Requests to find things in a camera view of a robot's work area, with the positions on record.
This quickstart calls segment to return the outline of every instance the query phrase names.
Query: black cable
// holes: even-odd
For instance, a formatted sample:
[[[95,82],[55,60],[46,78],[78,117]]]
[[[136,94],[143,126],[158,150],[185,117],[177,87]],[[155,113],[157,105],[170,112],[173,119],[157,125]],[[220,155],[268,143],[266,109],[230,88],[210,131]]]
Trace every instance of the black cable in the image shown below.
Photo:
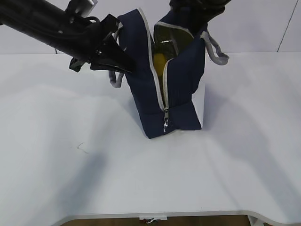
[[[3,15],[9,17],[11,20],[20,23],[21,25],[25,26],[26,28],[29,29],[33,29],[34,31],[56,38],[56,39],[78,39],[83,35],[86,35],[88,33],[88,30],[81,32],[81,33],[75,33],[75,34],[60,34],[58,32],[54,32],[52,30],[46,30],[45,28],[43,28],[42,26],[35,24],[35,26],[33,26],[32,24],[28,24],[26,22],[24,22],[19,15],[14,14],[13,16],[11,15],[11,12],[7,12],[3,9],[0,9],[0,13],[2,13]],[[99,19],[97,17],[91,16],[91,17],[87,17],[86,19],[88,19],[89,21],[94,20],[96,21],[96,23],[100,23]]]

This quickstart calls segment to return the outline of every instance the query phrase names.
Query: zipper pull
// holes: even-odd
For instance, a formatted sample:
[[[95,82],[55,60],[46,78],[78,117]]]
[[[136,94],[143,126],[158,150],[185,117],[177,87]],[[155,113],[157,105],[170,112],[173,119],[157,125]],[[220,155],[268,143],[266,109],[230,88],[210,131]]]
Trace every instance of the zipper pull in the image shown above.
[[[164,133],[166,133],[168,123],[169,123],[169,109],[165,108],[164,109]]]

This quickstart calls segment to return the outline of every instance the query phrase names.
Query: white wall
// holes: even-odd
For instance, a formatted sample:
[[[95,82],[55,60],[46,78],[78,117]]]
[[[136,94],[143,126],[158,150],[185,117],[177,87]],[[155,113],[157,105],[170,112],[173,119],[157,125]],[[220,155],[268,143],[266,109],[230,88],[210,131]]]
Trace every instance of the white wall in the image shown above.
[[[301,52],[301,1],[298,2],[292,20],[283,39],[281,52]]]
[[[226,12],[209,24],[225,52],[277,51],[297,0],[232,0]],[[65,9],[69,0],[49,0]],[[141,7],[150,27],[169,10],[169,0],[99,0],[91,13],[100,19]],[[54,50],[12,29],[0,26],[0,54],[54,53]]]

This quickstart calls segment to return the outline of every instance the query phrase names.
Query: bag handle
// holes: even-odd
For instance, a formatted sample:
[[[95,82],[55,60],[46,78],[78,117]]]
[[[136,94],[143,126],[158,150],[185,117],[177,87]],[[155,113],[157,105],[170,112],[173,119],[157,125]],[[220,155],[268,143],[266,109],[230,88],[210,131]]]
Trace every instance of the bag handle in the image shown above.
[[[119,31],[123,28],[123,24],[120,22],[118,25],[118,30],[114,33],[113,37],[115,41],[117,41]],[[109,79],[110,79],[110,84],[114,88],[121,88],[122,84],[122,79],[124,77],[124,73],[119,73],[118,78],[116,78],[116,73],[114,71],[109,71]]]
[[[214,63],[221,66],[224,66],[228,63],[229,56],[222,52],[220,45],[217,43],[216,40],[214,40],[214,38],[210,35],[208,31],[202,32],[200,38],[205,41],[208,55]],[[217,56],[215,56],[212,46],[215,47]]]

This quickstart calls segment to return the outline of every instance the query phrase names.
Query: white tabletop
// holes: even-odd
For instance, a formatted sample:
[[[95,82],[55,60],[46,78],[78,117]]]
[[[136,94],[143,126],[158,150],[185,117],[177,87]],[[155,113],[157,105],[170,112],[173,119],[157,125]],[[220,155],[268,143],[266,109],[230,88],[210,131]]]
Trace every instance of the white tabletop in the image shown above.
[[[149,140],[126,81],[0,55],[0,225],[249,214],[301,223],[301,53],[207,61],[203,131]]]

